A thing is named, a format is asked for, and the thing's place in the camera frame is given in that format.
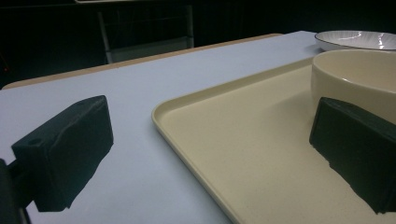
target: tray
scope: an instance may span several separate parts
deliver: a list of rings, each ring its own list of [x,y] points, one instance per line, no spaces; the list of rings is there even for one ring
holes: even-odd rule
[[[163,102],[153,122],[234,223],[396,223],[309,144],[311,62]]]

